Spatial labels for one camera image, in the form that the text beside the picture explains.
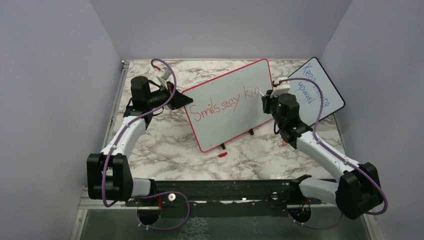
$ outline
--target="red object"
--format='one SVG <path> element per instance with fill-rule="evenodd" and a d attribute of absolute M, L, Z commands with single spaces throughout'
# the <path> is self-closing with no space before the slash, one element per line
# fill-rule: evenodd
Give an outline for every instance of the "red object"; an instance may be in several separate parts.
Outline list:
<path fill-rule="evenodd" d="M 227 155 L 227 152 L 223 152 L 223 153 L 218 154 L 218 157 L 222 158 L 222 157 L 224 157 L 225 155 Z"/>
<path fill-rule="evenodd" d="M 230 74 L 230 73 L 232 73 L 232 72 L 235 72 L 235 71 L 237 71 L 237 70 L 244 69 L 245 67 L 250 66 L 250 65 L 255 64 L 255 63 L 258 63 L 258 62 L 260 62 L 260 61 L 266 61 L 266 62 L 268 63 L 269 79 L 271 79 L 271 88 L 272 88 L 272 89 L 274 89 L 273 77 L 271 76 L 270 62 L 268 61 L 268 59 L 266 59 L 266 58 L 262 58 L 262 59 L 259 59 L 259 60 L 257 60 L 257 61 L 251 62 L 251 63 L 249 63 L 249 64 L 247 64 L 247 65 L 244 65 L 244 66 L 242 66 L 242 67 L 239 67 L 239 68 L 237 68 L 237 69 L 235 69 L 235 70 L 232 70 L 232 71 L 229 71 L 229 72 L 227 72 L 227 73 L 224 73 L 224 74 L 222 74 L 222 75 L 220 75 L 220 76 L 214 77 L 214 78 L 212 78 L 212 79 L 210 79 L 210 80 L 207 80 L 207 81 L 204 81 L 204 82 L 202 82 L 202 83 L 199 83 L 199 84 L 197 84 L 197 85 L 195 85 L 195 86 L 192 86 L 192 87 L 189 87 L 189 88 L 187 88 L 187 89 L 184 89 L 181 93 L 182 93 L 182 94 L 184 94 L 186 91 L 188 91 L 188 90 L 190 90 L 190 89 L 196 88 L 196 87 L 198 87 L 198 86 L 200 86 L 200 85 L 203 85 L 203 84 L 205 84 L 205 83 L 209 83 L 210 81 L 213 81 L 213 80 L 219 79 L 220 77 L 223 77 L 223 76 L 225 76 L 225 75 L 227 75 L 227 74 Z M 190 123 L 191 129 L 193 130 L 194 137 L 196 138 L 197 145 L 198 145 L 198 147 L 199 147 L 199 149 L 200 149 L 200 151 L 201 151 L 202 153 L 207 153 L 207 152 L 209 152 L 210 150 L 212 150 L 212 149 L 214 149 L 214 148 L 216 148 L 216 147 L 221 146 L 221 144 L 219 144 L 219 145 L 216 145 L 216 146 L 214 146 L 214 147 L 212 147 L 212 148 L 210 148 L 210 149 L 208 149 L 208 150 L 203 150 L 203 149 L 200 147 L 199 140 L 198 140 L 198 136 L 196 135 L 195 129 L 193 128 L 192 121 L 190 120 L 189 113 L 187 112 L 187 108 L 186 108 L 186 106 L 184 106 L 184 110 L 185 110 L 185 114 L 187 114 L 188 122 Z M 271 118 L 271 119 L 269 119 L 268 121 L 266 121 L 266 122 L 264 122 L 264 123 L 261 123 L 261 124 L 259 124 L 259 125 L 255 126 L 255 127 L 252 127 L 251 129 L 255 129 L 255 128 L 259 127 L 259 126 L 262 126 L 262 125 L 264 125 L 264 124 L 266 124 L 266 123 L 269 123 L 269 122 L 270 122 L 270 121 L 272 121 L 272 120 L 273 120 L 273 119 Z M 250 129 L 249 129 L 249 130 L 247 130 L 247 131 L 245 131 L 245 132 L 240 133 L 239 135 L 237 135 L 237 136 L 235 136 L 235 137 L 233 137 L 233 138 L 231 138 L 231 139 L 228 139 L 227 141 L 223 142 L 223 144 L 224 144 L 224 143 L 226 143 L 226 142 L 229 142 L 229 141 L 231 141 L 231 140 L 233 140 L 233 139 L 235 139 L 235 138 L 237 138 L 237 137 L 239 137 L 239 136 L 241 136 L 241 135 L 243 135 L 243 134 L 245 134 L 245 133 L 248 133 L 249 131 L 250 131 Z"/>

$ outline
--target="whiteboard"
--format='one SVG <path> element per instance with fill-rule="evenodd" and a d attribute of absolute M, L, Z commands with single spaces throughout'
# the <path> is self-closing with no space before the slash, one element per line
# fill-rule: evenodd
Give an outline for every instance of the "whiteboard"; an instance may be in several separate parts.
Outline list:
<path fill-rule="evenodd" d="M 321 88 L 324 98 L 324 108 L 320 120 L 340 110 L 346 104 L 316 57 L 309 59 L 291 74 L 289 78 L 310 79 Z M 313 83 L 304 80 L 293 80 L 288 83 L 290 84 L 288 93 L 296 95 L 297 102 L 299 103 L 300 119 L 309 126 L 314 125 L 321 105 L 320 93 L 317 87 Z"/>
<path fill-rule="evenodd" d="M 207 152 L 271 120 L 259 94 L 270 89 L 270 65 L 260 59 L 182 91 L 193 99 L 184 109 L 200 150 Z"/>

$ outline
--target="red handwriting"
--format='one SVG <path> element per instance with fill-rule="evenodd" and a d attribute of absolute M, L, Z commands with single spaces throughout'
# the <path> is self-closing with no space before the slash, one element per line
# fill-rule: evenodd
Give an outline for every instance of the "red handwriting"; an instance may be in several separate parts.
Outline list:
<path fill-rule="evenodd" d="M 259 93 L 259 88 L 257 87 L 255 87 L 253 91 L 248 89 L 246 90 L 245 86 L 243 86 L 243 89 L 244 89 L 244 98 L 246 101 L 248 99 L 254 98 Z M 236 111 L 237 105 L 240 102 L 240 94 L 237 94 L 236 97 L 231 97 L 230 99 L 221 102 L 221 105 L 214 104 L 214 100 L 212 99 L 212 97 L 210 97 L 209 100 L 210 100 L 210 103 L 207 105 L 208 107 L 200 111 L 196 110 L 198 109 L 196 104 L 193 104 L 190 106 L 189 108 L 190 113 L 192 114 L 192 118 L 196 122 L 200 122 L 202 119 L 206 118 L 207 116 L 218 114 L 225 110 L 232 109 L 233 112 Z"/>

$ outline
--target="tabletop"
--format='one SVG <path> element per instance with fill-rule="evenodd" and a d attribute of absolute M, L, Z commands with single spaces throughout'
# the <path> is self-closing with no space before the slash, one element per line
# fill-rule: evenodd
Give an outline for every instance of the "tabletop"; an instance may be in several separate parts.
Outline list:
<path fill-rule="evenodd" d="M 210 80 L 255 60 L 167 60 L 176 74 L 177 89 L 182 90 Z M 307 60 L 269 60 L 272 79 L 287 77 Z M 155 69 L 150 60 L 131 61 L 119 102 L 113 134 L 122 124 L 125 107 L 131 98 L 131 79 L 145 76 L 155 81 Z M 304 174 L 315 178 L 331 178 L 317 162 L 290 145 L 283 146 L 273 133 L 273 122 L 254 129 L 254 135 L 244 134 L 221 148 L 201 152 L 184 108 L 164 109 L 155 116 L 146 133 L 135 144 L 129 157 L 134 178 L 155 180 L 256 180 L 294 179 Z M 317 133 L 328 144 L 344 152 L 334 117 L 323 119 Z"/>

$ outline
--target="metal frame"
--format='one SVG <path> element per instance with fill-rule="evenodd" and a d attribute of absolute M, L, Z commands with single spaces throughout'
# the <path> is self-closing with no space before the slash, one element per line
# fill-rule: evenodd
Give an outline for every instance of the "metal frame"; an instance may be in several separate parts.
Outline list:
<path fill-rule="evenodd" d="M 105 136 L 104 136 L 103 145 L 102 145 L 103 148 L 109 143 L 109 141 L 112 138 L 114 123 L 115 123 L 116 118 L 117 118 L 117 114 L 118 114 L 118 110 L 119 110 L 119 104 L 120 104 L 121 97 L 122 97 L 122 94 L 123 94 L 123 88 L 124 88 L 125 80 L 127 78 L 129 65 L 130 65 L 130 61 L 122 61 L 122 71 L 121 71 L 121 75 L 120 75 L 120 79 L 119 79 L 119 85 L 118 85 L 118 89 L 117 89 L 116 95 L 115 95 L 115 102 L 114 102 L 112 111 L 111 111 L 110 116 L 109 116 L 110 124 L 109 124 L 109 126 L 106 130 Z M 344 144 L 344 141 L 343 141 L 343 137 L 340 135 L 340 129 L 339 129 L 337 116 L 335 114 L 333 114 L 333 116 L 334 116 L 335 124 L 336 124 L 336 127 L 337 127 L 337 131 L 338 131 L 339 136 L 340 136 L 341 144 L 343 146 L 343 149 L 346 151 L 345 144 Z M 287 205 L 287 208 L 298 207 L 298 206 L 300 206 L 300 205 Z M 334 207 L 334 205 L 330 204 L 330 203 L 323 202 L 322 204 L 312 205 L 311 207 Z M 79 202 L 79 205 L 78 205 L 78 210 L 77 210 L 73 230 L 72 230 L 72 233 L 71 233 L 70 238 L 69 238 L 70 240 L 81 239 L 83 229 L 84 229 L 84 224 L 85 224 L 86 217 L 87 217 L 87 212 L 88 212 L 88 210 L 94 210 L 94 209 L 105 209 L 105 207 L 103 205 L 103 201 L 102 200 L 90 199 L 89 196 L 88 196 L 88 190 L 87 190 L 86 187 L 84 187 L 82 189 L 81 198 L 80 198 L 80 202 Z M 121 209 L 121 210 L 126 210 L 126 209 L 157 210 L 158 207 L 126 206 L 125 202 L 118 202 L 117 204 L 115 204 L 114 206 L 112 206 L 108 209 L 115 209 L 115 210 L 116 209 Z M 383 235 L 381 233 L 379 224 L 376 220 L 376 217 L 373 216 L 373 215 L 364 214 L 363 218 L 365 220 L 365 224 L 366 224 L 366 227 L 368 229 L 368 233 L 369 233 L 370 238 L 372 240 L 383 240 L 384 238 L 383 238 Z"/>

